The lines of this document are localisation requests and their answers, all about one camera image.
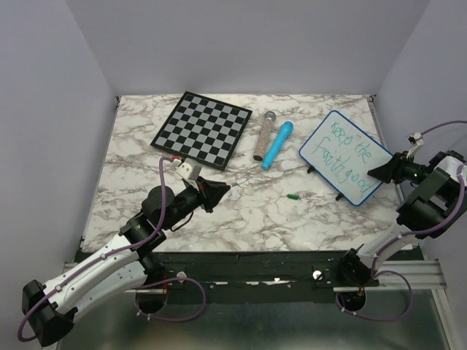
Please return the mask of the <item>blue framed whiteboard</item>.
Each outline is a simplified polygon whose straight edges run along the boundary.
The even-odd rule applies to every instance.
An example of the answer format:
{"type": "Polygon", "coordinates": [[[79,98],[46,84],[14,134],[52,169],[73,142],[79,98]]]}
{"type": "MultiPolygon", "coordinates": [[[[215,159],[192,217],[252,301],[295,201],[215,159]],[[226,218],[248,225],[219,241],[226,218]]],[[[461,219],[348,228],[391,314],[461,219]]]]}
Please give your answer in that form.
{"type": "Polygon", "coordinates": [[[336,110],[315,128],[298,154],[353,206],[362,205],[382,185],[368,171],[383,166],[393,156],[336,110]]]}

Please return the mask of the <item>green marker cap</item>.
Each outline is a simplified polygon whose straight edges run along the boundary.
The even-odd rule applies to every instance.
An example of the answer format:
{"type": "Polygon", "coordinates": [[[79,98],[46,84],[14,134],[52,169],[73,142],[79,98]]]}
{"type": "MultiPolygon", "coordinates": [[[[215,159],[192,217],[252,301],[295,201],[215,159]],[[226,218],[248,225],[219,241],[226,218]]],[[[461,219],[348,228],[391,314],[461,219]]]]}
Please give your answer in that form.
{"type": "Polygon", "coordinates": [[[292,199],[292,200],[295,200],[295,201],[297,201],[297,200],[300,199],[300,196],[299,196],[299,195],[295,195],[295,194],[287,194],[287,197],[288,197],[289,199],[292,199]]]}

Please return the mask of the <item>green white marker pen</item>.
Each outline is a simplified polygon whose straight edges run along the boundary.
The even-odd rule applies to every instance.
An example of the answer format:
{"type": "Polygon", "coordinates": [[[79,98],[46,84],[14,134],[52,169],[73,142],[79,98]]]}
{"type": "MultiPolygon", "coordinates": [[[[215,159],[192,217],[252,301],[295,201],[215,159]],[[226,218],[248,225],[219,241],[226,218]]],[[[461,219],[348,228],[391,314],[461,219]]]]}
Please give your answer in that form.
{"type": "Polygon", "coordinates": [[[230,183],[231,187],[241,187],[247,183],[247,179],[237,179],[236,181],[230,183]]]}

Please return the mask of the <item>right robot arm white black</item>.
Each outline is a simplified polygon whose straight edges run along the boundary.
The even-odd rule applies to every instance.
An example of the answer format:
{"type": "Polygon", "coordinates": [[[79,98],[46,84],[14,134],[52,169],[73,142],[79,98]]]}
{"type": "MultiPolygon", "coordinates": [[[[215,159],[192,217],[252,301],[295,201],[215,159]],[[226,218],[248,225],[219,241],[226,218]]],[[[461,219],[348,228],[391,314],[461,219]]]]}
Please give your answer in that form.
{"type": "Polygon", "coordinates": [[[408,181],[415,188],[396,209],[395,223],[340,259],[336,278],[346,286],[375,279],[396,252],[425,238],[438,238],[466,211],[466,160],[453,150],[439,152],[426,166],[397,152],[367,174],[386,184],[408,181]]]}

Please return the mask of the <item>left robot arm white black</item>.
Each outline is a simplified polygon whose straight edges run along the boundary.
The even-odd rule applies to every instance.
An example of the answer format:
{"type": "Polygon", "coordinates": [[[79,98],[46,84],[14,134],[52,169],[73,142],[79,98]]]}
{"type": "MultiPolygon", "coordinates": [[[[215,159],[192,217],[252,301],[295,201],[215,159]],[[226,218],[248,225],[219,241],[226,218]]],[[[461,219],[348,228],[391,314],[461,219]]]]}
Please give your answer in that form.
{"type": "Polygon", "coordinates": [[[24,318],[18,340],[50,346],[67,335],[78,316],[100,298],[142,285],[156,287],[163,272],[152,251],[165,241],[165,230],[197,208],[211,213],[231,188],[203,177],[184,185],[178,194],[164,184],[152,188],[140,211],[100,250],[54,279],[27,283],[22,290],[24,318]]]}

